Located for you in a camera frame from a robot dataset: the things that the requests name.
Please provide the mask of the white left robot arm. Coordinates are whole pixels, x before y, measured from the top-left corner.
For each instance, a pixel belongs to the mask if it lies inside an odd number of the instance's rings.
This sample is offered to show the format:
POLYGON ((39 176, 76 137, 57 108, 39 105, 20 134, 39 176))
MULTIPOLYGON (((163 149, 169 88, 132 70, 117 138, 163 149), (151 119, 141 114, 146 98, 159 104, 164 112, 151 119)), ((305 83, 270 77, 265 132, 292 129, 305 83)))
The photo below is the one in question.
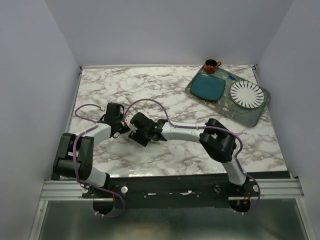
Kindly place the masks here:
POLYGON ((110 175, 93 167, 94 148, 105 140, 129 131, 123 123, 124 113, 124 106, 113 102, 108 103, 106 108, 92 103, 78 107, 74 115, 91 122, 93 126, 79 133, 62 134, 53 162, 53 173, 94 186, 93 191, 99 197, 107 197, 111 191, 111 185, 108 183, 110 175), (83 107, 96 107, 104 114, 98 120, 89 119, 78 114, 83 107))

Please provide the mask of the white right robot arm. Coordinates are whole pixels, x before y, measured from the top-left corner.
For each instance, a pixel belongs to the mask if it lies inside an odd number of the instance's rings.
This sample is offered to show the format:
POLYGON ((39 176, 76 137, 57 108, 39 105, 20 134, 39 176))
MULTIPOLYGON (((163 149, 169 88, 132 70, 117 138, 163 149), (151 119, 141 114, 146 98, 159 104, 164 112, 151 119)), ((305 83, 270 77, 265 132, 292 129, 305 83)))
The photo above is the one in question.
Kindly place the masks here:
POLYGON ((207 154, 221 163, 228 175, 230 191, 241 196, 248 190, 247 176, 237 160, 237 136, 219 121, 210 118, 204 125, 170 123, 167 119, 151 120, 141 112, 125 121, 131 130, 129 138, 142 146, 150 141, 187 141, 199 143, 207 154))

